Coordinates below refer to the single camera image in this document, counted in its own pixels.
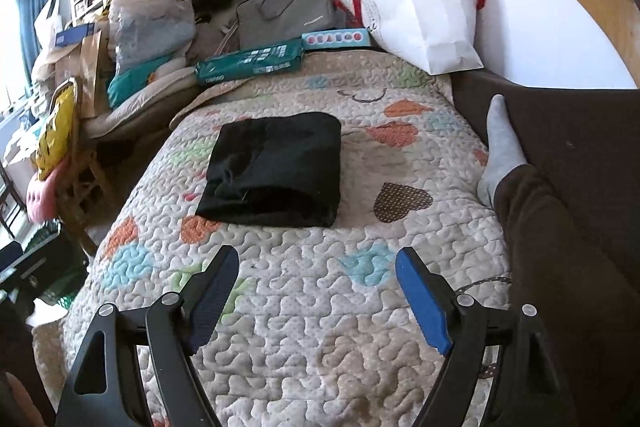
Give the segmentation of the black pants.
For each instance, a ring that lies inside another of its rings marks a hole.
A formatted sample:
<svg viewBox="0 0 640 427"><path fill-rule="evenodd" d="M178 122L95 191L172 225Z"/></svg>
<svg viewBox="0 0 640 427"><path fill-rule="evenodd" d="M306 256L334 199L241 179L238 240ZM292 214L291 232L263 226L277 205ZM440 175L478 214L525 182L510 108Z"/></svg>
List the black pants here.
<svg viewBox="0 0 640 427"><path fill-rule="evenodd" d="M232 225L329 228L341 202L341 131L321 112L225 124L196 214Z"/></svg>

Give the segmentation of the clear plastic clothing bag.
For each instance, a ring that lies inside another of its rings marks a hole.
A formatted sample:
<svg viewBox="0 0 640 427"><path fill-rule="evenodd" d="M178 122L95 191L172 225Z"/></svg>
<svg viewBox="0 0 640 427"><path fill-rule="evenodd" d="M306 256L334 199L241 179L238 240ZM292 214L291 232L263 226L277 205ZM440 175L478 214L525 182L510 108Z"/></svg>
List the clear plastic clothing bag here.
<svg viewBox="0 0 640 427"><path fill-rule="evenodd" d="M184 50L196 34L191 0L112 0L108 23L117 75Z"/></svg>

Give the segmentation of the brown trouser leg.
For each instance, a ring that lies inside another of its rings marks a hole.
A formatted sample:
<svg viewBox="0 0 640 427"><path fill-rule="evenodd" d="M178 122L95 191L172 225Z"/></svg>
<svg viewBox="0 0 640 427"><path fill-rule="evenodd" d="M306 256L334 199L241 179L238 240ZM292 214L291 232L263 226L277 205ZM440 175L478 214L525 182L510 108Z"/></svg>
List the brown trouser leg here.
<svg viewBox="0 0 640 427"><path fill-rule="evenodd" d="M511 300L534 305L548 331L583 426L639 422L639 295L586 242L531 165L495 191L512 273Z"/></svg>

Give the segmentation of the green mesh waste basket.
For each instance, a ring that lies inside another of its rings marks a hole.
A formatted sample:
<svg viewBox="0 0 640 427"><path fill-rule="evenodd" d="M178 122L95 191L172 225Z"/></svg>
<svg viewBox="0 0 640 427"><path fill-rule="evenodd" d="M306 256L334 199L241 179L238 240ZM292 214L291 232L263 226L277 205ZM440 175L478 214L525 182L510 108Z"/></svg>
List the green mesh waste basket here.
<svg viewBox="0 0 640 427"><path fill-rule="evenodd" d="M70 309L88 275L85 251L60 221L49 221L29 239L29 253L35 253L38 265L32 276L47 305Z"/></svg>

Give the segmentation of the pink cushion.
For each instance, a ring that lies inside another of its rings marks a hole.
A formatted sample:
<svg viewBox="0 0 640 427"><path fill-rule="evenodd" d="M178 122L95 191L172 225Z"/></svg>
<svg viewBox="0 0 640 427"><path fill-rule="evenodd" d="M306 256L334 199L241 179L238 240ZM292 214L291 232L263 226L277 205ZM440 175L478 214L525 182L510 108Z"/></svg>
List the pink cushion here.
<svg viewBox="0 0 640 427"><path fill-rule="evenodd" d="M37 173L30 179L25 196L26 209L29 220L36 225L43 225L58 217L58 205L56 205L56 188L58 182L70 165L70 158L63 159L41 181Z"/></svg>

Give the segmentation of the wooden chair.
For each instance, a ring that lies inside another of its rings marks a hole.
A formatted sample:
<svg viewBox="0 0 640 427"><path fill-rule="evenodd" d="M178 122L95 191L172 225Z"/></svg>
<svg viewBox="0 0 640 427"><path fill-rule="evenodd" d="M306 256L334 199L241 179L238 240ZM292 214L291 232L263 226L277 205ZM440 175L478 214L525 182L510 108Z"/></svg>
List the wooden chair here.
<svg viewBox="0 0 640 427"><path fill-rule="evenodd" d="M87 233L87 228L98 222L103 211L122 208L124 200L107 179L98 161L96 147L82 139L79 118L82 90L76 78L70 77L56 88L50 109L54 109L58 98L66 91L73 95L74 108L67 156L55 185L56 209L65 230L75 237L88 256L94 257L98 245Z"/></svg>

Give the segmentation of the grey sock foot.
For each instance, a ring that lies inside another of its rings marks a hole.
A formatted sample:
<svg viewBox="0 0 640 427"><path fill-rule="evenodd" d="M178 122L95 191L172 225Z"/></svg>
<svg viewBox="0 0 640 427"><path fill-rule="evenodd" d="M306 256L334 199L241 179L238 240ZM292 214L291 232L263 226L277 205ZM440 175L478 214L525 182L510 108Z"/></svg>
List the grey sock foot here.
<svg viewBox="0 0 640 427"><path fill-rule="evenodd" d="M506 100L496 94L490 101L486 118L488 159L477 184L477 197L486 207L494 207L499 183L512 170L526 165L521 148L506 108Z"/></svg>

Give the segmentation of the yellow plush toy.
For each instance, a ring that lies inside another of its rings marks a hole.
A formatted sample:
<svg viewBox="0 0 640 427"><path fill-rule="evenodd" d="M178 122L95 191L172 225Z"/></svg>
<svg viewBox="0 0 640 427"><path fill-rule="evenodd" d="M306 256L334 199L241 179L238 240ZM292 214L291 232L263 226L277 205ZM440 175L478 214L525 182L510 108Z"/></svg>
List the yellow plush toy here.
<svg viewBox="0 0 640 427"><path fill-rule="evenodd" d="M39 135L36 152L38 180L44 181L65 158L72 133L75 110L75 88L65 87L56 97Z"/></svg>

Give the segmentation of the patterned quilted bedspread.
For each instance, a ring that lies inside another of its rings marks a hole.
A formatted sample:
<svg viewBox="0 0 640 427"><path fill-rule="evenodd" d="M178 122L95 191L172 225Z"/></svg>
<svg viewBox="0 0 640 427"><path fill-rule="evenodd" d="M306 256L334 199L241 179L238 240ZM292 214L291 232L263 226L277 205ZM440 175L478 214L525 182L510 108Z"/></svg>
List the patterned quilted bedspread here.
<svg viewBox="0 0 640 427"><path fill-rule="evenodd" d="M225 124L324 112L342 125L341 202L329 228L208 222L196 213ZM194 355L228 426L408 426L442 356L395 277L399 249L488 307L508 303L502 228L476 197L487 161L446 75L374 51L313 53L296 72L209 88L120 210L70 311L36 327L34 355L60 399L94 312L149 306L233 246L240 273Z"/></svg>

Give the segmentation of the teal folded cloth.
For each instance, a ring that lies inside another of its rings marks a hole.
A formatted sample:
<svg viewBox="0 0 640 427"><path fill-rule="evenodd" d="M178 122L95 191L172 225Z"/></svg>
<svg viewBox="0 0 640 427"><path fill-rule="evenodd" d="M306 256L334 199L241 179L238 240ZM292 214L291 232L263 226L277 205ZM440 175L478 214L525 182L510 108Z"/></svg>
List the teal folded cloth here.
<svg viewBox="0 0 640 427"><path fill-rule="evenodd" d="M154 72L169 61L170 56L165 55L117 74L107 88L107 100L110 109L115 109L122 105L128 98L131 98L146 87Z"/></svg>

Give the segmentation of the beige lounge cushion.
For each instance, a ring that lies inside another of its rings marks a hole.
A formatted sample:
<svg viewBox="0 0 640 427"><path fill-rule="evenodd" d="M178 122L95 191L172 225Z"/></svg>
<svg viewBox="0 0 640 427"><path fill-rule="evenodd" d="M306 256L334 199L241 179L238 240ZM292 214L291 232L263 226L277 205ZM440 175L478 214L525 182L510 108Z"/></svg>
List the beige lounge cushion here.
<svg viewBox="0 0 640 427"><path fill-rule="evenodd" d="M178 69L137 92L115 109L81 124L91 141L137 140L168 128L171 119L198 96L194 68Z"/></svg>

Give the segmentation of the brown paper bag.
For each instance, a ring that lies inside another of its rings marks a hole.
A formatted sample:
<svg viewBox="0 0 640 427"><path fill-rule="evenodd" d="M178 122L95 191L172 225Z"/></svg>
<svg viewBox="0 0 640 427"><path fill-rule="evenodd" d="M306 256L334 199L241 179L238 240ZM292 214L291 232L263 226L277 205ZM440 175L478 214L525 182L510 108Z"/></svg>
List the brown paper bag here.
<svg viewBox="0 0 640 427"><path fill-rule="evenodd" d="M107 86L113 72L114 65L108 55L107 38L103 32L83 38L79 57L81 119L96 118L108 111Z"/></svg>

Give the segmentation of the blue cardboard box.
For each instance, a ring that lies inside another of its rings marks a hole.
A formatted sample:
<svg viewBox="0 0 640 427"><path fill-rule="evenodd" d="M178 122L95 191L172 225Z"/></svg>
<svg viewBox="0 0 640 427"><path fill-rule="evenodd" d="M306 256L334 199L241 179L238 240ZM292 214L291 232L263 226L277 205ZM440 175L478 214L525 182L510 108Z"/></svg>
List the blue cardboard box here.
<svg viewBox="0 0 640 427"><path fill-rule="evenodd" d="M80 43L86 37L92 36L96 25L94 23L86 23L79 26L70 26L55 36L54 45L57 48L65 48Z"/></svg>

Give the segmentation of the green paper ream package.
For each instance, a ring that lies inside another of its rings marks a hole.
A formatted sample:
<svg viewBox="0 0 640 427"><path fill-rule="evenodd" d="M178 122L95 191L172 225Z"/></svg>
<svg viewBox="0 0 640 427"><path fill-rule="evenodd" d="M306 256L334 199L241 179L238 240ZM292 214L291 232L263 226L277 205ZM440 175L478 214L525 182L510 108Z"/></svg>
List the green paper ream package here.
<svg viewBox="0 0 640 427"><path fill-rule="evenodd" d="M289 72L302 66L303 41L293 39L272 46L209 57L198 62L195 75L203 86L243 80L260 75Z"/></svg>

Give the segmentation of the light blue toy box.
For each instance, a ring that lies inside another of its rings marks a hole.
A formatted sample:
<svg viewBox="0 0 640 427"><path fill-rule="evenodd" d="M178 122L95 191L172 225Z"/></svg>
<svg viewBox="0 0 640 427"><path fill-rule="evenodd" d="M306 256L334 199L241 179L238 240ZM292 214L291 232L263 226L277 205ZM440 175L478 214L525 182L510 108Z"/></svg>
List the light blue toy box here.
<svg viewBox="0 0 640 427"><path fill-rule="evenodd" d="M303 48L312 50L369 49L374 44L366 28L343 28L306 32Z"/></svg>

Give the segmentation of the grey laptop bag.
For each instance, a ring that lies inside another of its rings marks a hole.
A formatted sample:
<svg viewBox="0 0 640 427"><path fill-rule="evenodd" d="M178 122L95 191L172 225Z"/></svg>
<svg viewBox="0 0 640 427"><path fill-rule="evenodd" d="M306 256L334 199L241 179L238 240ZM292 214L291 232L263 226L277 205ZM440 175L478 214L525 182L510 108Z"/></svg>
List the grey laptop bag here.
<svg viewBox="0 0 640 427"><path fill-rule="evenodd" d="M333 0L245 0L236 17L242 51L334 29L337 23Z"/></svg>

